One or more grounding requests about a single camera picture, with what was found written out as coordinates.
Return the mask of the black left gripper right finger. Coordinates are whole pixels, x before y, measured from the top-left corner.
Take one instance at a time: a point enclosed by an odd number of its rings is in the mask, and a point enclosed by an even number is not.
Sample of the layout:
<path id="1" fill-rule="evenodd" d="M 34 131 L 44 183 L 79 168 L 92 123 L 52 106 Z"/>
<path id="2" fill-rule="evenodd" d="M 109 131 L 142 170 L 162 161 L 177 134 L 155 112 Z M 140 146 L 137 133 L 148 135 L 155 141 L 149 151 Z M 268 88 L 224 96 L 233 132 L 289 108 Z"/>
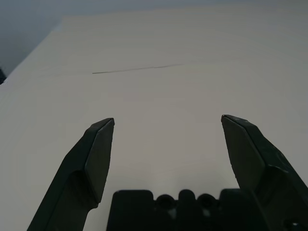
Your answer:
<path id="1" fill-rule="evenodd" d="M 221 117 L 229 159 L 241 189 L 253 193 L 272 231 L 308 229 L 308 188 L 282 152 L 259 128 Z"/>

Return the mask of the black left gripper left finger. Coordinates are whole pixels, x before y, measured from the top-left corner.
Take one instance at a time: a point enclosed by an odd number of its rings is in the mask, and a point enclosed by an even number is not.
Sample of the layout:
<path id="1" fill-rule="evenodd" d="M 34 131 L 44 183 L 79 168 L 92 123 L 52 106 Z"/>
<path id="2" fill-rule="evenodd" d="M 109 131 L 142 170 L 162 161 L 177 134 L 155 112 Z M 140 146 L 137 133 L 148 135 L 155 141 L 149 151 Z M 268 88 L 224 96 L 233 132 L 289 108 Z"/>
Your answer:
<path id="1" fill-rule="evenodd" d="M 102 201 L 115 121 L 92 124 L 64 157 L 29 227 L 30 231 L 81 231 Z"/>

